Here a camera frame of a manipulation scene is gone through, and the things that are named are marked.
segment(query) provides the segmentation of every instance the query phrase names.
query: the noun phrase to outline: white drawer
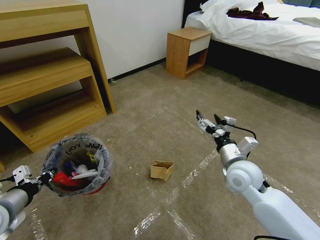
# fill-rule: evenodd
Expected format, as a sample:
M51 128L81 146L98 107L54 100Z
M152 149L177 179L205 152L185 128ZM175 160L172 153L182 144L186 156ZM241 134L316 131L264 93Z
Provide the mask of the white drawer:
M201 38L192 40L189 48L189 56L197 52L200 52L203 49L208 48L209 42L210 42L210 36L211 35L206 35Z

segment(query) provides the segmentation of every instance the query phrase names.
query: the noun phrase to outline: dark red cloth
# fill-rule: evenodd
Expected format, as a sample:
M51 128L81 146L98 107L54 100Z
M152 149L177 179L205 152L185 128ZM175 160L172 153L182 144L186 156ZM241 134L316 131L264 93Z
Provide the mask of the dark red cloth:
M259 2L258 6L256 6L253 12L248 10L239 11L239 8L232 8L227 12L228 17L233 18L246 18L253 20L276 20L278 17L271 18L268 14L262 13L264 10L263 2Z

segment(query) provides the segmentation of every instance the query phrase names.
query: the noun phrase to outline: red object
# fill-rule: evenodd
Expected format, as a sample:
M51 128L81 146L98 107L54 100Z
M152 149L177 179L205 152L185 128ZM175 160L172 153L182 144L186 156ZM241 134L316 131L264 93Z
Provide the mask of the red object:
M94 193L97 193L97 192L100 192L100 190L106 185L107 182L105 182L104 184L101 185L101 187L99 187L97 190L95 190L94 192L92 193L87 193L87 194L84 194L84 195L91 195L91 194L94 194Z
M68 186L68 187L81 187L83 186L83 179L70 179L63 172L58 172L52 182L59 183L60 185Z
M227 12L228 17L233 18L246 18L246 19L253 19L253 20L271 20L274 21L278 19L278 17L272 18L269 17L267 13L262 13L264 10L263 2L259 2L258 6L256 6L253 12L248 10L240 11L239 8L232 8Z

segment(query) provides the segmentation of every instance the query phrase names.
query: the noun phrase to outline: black cable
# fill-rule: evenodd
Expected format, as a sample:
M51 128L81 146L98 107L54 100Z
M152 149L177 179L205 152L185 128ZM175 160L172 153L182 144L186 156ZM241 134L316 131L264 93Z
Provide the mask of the black cable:
M243 131L246 131L246 132L252 133L252 134L253 134L254 139L255 139L255 140L257 140L257 136L256 136L256 134L255 134L253 131L251 131L251 130L248 130L248 129L245 129L245 128L241 128L241 127L237 127L237 126L235 126L235 125L231 125L231 124L228 124L228 123L227 123L226 125L228 125L228 126L230 126L230 127L233 127L233 128L236 128L236 129L240 129L240 130L243 130Z
M257 239L260 239L260 238L274 239L274 240L290 240L290 239L287 239L287 238L280 238L280 237L274 237L274 236L263 236L263 235L255 236L253 240L257 240Z
M5 178L5 179L1 179L0 182L5 182L5 181L10 181L10 182L14 182L14 176Z

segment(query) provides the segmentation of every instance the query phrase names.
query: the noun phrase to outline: bed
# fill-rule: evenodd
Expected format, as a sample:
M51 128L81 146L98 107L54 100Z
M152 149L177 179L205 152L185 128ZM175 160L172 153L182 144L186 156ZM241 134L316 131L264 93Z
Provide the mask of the bed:
M298 92L300 96L317 102L318 97L312 93L314 88L306 83L320 77L320 28L302 25L292 19L320 18L320 9L265 0L264 12L279 17L276 21L237 19L226 15L233 7L253 10L258 2L186 0L183 26L213 32L207 65L282 92L294 95Z

